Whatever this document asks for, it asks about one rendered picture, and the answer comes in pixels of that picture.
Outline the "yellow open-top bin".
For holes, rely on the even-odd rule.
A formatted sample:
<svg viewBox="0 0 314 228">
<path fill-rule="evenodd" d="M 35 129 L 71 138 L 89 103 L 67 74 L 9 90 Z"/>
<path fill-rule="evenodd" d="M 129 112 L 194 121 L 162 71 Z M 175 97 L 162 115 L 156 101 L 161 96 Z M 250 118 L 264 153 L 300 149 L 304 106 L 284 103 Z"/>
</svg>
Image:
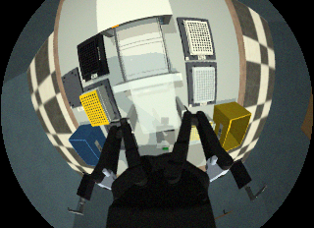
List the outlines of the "yellow open-top bin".
<svg viewBox="0 0 314 228">
<path fill-rule="evenodd" d="M 251 114 L 236 102 L 214 105 L 215 134 L 225 151 L 239 146 L 247 130 Z"/>
</svg>

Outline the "blue bin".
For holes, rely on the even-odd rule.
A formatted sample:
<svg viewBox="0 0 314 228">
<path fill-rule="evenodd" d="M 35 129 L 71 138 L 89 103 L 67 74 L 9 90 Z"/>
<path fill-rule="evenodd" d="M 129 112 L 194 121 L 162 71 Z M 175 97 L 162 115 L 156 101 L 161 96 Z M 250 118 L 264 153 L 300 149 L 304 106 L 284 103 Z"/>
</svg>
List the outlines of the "blue bin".
<svg viewBox="0 0 314 228">
<path fill-rule="evenodd" d="M 86 124 L 80 125 L 68 141 L 87 165 L 96 166 L 106 138 L 100 126 Z"/>
</svg>

